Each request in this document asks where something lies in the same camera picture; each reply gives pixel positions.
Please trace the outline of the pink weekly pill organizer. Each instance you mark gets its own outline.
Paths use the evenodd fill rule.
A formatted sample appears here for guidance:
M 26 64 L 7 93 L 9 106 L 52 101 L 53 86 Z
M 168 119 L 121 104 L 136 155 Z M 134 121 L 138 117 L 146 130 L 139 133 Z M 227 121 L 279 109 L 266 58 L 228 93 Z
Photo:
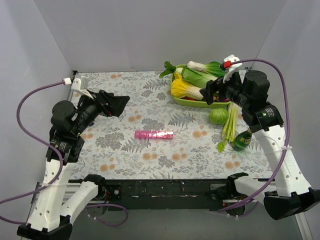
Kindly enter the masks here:
M 172 131 L 158 131 L 158 130 L 136 130 L 134 132 L 135 139 L 162 139 L 171 140 L 174 137 Z

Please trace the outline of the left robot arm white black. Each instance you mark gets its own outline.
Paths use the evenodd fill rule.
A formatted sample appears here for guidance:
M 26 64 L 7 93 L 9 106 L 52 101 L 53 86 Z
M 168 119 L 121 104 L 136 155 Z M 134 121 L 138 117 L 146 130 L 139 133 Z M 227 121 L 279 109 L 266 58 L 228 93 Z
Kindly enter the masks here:
M 85 143 L 81 134 L 98 116 L 119 117 L 129 96 L 104 90 L 80 97 L 77 106 L 62 100 L 52 108 L 45 173 L 34 210 L 17 235 L 30 240 L 67 240 L 73 224 L 86 205 L 106 196 L 105 178 L 90 174 L 79 189 L 64 201 L 67 185 Z

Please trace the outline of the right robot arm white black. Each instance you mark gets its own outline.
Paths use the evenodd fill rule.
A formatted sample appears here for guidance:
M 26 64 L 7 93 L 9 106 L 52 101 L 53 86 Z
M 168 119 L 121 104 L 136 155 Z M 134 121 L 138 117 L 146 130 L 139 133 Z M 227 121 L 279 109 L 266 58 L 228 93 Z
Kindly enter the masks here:
M 241 195 L 248 198 L 224 208 L 232 208 L 256 200 L 274 220 L 308 211 L 320 202 L 320 191 L 312 189 L 302 174 L 288 145 L 289 126 L 278 109 L 267 101 L 270 82 L 267 75 L 258 70 L 250 70 L 241 80 L 239 73 L 232 74 L 228 81 L 220 77 L 207 82 L 199 92 L 208 104 L 213 102 L 214 93 L 220 100 L 229 99 L 241 108 L 242 117 L 253 136 L 258 140 L 273 172 L 269 181 L 262 183 L 241 172 L 230 175 L 226 182 L 227 195 L 237 199 Z

